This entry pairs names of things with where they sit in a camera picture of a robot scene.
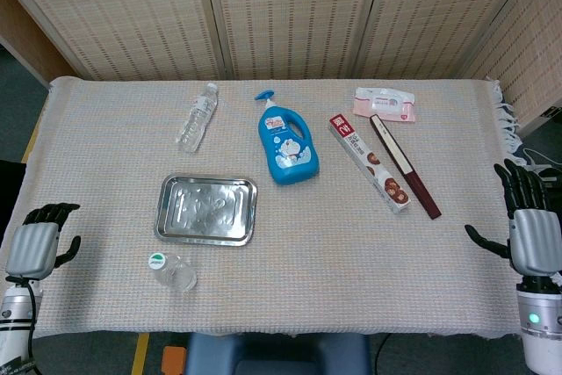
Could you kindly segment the left black grey robot hand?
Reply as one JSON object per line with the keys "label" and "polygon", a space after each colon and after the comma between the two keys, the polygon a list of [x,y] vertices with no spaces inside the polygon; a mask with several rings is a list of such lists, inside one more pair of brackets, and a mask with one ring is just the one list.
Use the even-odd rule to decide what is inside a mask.
{"label": "left black grey robot hand", "polygon": [[57,251],[63,225],[79,208],[78,204],[59,203],[29,212],[12,237],[6,280],[20,285],[28,280],[42,280],[73,260],[81,246],[79,235],[72,239],[65,253]]}

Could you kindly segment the right black grey robot hand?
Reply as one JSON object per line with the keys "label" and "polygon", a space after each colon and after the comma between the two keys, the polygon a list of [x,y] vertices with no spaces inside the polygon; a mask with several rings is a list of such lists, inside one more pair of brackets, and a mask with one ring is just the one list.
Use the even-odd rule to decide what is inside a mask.
{"label": "right black grey robot hand", "polygon": [[541,178],[506,159],[495,164],[504,190],[508,215],[508,243],[488,240],[475,227],[465,232],[479,247],[508,259],[525,277],[551,277],[561,272],[561,225]]}

